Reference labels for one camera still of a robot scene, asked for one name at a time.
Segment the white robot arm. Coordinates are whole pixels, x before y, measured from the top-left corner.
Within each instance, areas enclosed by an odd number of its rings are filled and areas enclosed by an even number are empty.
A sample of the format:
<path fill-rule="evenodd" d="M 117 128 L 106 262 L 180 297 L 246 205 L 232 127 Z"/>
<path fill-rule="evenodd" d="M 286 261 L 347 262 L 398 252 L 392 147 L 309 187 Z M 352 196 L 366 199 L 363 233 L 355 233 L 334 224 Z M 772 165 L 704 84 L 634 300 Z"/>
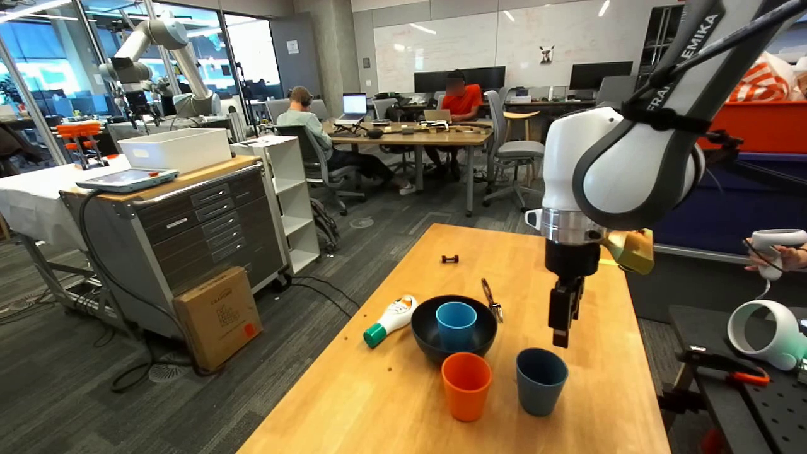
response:
<path fill-rule="evenodd" d="M 571 344 L 605 235 L 651 226 L 690 196 L 707 166 L 696 142 L 804 12 L 807 0 L 692 0 L 673 44 L 627 102 L 551 124 L 545 194 L 526 219 L 545 237 L 545 268 L 559 276 L 547 303 L 556 346 Z"/>

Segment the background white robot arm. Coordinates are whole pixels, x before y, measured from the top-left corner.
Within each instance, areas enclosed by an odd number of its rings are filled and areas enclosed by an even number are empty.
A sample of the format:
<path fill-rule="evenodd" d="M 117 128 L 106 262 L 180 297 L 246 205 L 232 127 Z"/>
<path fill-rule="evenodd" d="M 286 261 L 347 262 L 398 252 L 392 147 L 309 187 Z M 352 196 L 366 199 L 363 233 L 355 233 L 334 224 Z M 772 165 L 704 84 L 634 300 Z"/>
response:
<path fill-rule="evenodd" d="M 152 69 L 141 61 L 146 47 L 168 51 L 170 61 L 180 66 L 180 75 L 189 85 L 189 92 L 174 102 L 180 115 L 210 115 L 218 112 L 218 98 L 205 85 L 197 69 L 192 41 L 188 39 L 185 26 L 170 12 L 144 17 L 108 59 L 108 74 L 123 85 L 146 84 L 152 79 Z"/>

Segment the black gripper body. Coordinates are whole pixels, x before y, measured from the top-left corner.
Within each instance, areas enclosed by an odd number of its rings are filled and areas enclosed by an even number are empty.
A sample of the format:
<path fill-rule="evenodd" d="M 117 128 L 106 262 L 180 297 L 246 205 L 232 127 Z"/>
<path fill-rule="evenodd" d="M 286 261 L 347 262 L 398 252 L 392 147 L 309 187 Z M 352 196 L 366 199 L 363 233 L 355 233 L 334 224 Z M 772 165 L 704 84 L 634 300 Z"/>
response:
<path fill-rule="evenodd" d="M 590 244 L 545 244 L 545 268 L 559 276 L 559 287 L 576 287 L 599 269 L 601 248 Z"/>

